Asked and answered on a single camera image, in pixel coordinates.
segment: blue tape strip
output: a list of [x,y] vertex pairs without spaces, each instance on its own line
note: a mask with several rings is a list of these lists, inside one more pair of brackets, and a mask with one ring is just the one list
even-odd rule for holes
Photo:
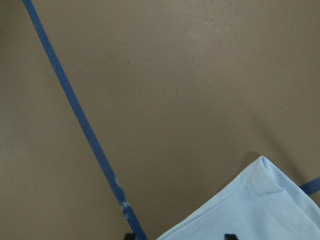
[[320,191],[320,177],[307,182],[306,184],[300,186],[302,191],[304,191],[307,195],[315,194]]
[[128,221],[132,231],[134,233],[136,233],[137,239],[138,240],[147,240],[147,237],[144,233],[144,231],[142,230],[140,223],[132,209],[132,207],[128,204],[127,198],[125,196],[124,191],[122,190],[122,188],[120,187],[115,173],[112,170],[108,159],[106,158],[97,138],[96,135],[94,133],[94,131],[92,130],[86,115],[71,87],[71,84],[56,56],[56,53],[47,37],[47,34],[40,22],[40,19],[38,17],[38,14],[36,12],[36,9],[32,3],[31,0],[22,0],[26,10],[29,13],[29,16],[32,20],[32,23],[34,25],[34,28],[36,30],[36,33],[38,34],[38,37],[42,43],[42,46],[51,62],[51,65],[55,71],[56,76],[59,79],[59,82],[64,90],[64,93],[67,97],[67,99],[69,100],[69,103],[72,107],[72,110],[75,114],[75,116],[77,117],[79,124],[83,130],[83,133],[86,136],[87,141],[89,142],[92,151],[103,171],[104,176],[106,177],[107,181],[109,182],[109,185],[119,203],[119,205],[122,208],[122,212],[126,218],[126,220]]

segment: fabric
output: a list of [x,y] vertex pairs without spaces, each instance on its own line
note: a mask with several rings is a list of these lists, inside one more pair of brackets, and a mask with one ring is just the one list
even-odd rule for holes
[[320,240],[320,209],[265,156],[158,240]]

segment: cardboard surface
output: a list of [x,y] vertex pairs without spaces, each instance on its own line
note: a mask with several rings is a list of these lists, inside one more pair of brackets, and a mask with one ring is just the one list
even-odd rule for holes
[[[318,1],[33,2],[149,239],[260,155],[298,185],[320,175]],[[121,240],[23,3],[0,11],[2,239]]]

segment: folded cloth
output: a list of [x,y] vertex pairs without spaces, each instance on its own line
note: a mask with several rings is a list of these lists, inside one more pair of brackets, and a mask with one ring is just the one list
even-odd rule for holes
[[320,208],[265,156],[157,240],[320,240]]

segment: black object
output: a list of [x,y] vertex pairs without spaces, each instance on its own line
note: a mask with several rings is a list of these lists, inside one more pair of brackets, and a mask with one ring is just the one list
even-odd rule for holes
[[136,240],[135,233],[126,233],[123,240]]
[[239,240],[235,234],[225,234],[224,239],[225,240]]

